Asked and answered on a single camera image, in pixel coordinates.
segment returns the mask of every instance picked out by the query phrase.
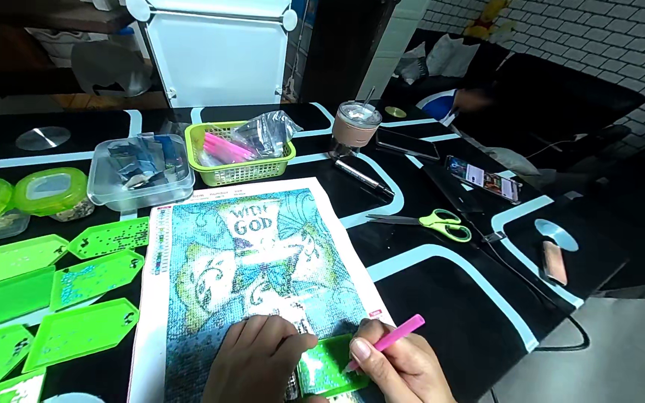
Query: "white cabinet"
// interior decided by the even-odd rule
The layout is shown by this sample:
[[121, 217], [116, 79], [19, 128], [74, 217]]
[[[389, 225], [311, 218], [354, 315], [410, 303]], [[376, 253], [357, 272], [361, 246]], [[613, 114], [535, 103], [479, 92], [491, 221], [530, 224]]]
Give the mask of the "white cabinet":
[[145, 1], [126, 6], [146, 22], [172, 107], [280, 102], [290, 0]]

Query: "diamond painting canvas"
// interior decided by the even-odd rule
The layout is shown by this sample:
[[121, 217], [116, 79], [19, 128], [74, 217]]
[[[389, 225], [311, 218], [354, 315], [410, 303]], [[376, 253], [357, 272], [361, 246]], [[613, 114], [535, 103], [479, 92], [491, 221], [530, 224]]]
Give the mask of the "diamond painting canvas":
[[157, 207], [130, 402], [200, 402], [228, 327], [277, 314], [319, 338], [392, 323], [318, 181], [197, 191]]

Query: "smartphone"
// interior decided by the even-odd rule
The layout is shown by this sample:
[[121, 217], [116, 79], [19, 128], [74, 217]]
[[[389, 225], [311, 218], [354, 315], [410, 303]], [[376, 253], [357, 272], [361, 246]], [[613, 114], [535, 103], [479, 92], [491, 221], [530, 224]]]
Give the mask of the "smartphone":
[[561, 248], [551, 241], [544, 241], [542, 247], [544, 249], [544, 274], [560, 285], [566, 285], [568, 281]]
[[375, 142], [379, 146], [395, 151], [401, 151], [411, 156], [439, 160], [437, 148], [431, 141], [420, 140], [419, 138], [379, 128], [375, 134]]
[[483, 169], [467, 163], [454, 156], [447, 156], [445, 167], [456, 178], [461, 179], [470, 185], [481, 187], [485, 190], [504, 197], [512, 204], [519, 204], [519, 190], [522, 187], [517, 181], [502, 178], [497, 174], [484, 172]]

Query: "metal pen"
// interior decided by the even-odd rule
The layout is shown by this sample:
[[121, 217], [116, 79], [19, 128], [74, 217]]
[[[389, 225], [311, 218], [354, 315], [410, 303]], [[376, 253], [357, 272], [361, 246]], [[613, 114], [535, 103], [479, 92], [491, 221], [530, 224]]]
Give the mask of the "metal pen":
[[357, 169], [354, 169], [352, 166], [347, 165], [341, 160], [336, 160], [335, 161], [335, 166], [339, 169], [342, 169], [343, 171], [347, 172], [350, 174], [353, 178], [358, 179], [360, 182], [366, 184], [367, 186], [380, 191], [382, 194], [385, 194], [389, 197], [395, 197], [395, 194], [385, 185], [381, 184], [380, 182], [370, 178], [369, 176], [366, 176], [362, 172], [358, 171]]

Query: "fingernail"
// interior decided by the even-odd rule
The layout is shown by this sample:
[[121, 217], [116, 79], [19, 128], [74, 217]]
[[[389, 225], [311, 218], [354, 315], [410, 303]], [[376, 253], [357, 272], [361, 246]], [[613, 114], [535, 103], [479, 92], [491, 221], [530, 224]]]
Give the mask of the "fingernail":
[[370, 347], [367, 343], [360, 340], [360, 338], [354, 338], [350, 343], [350, 352], [353, 354], [355, 360], [363, 362], [370, 356]]

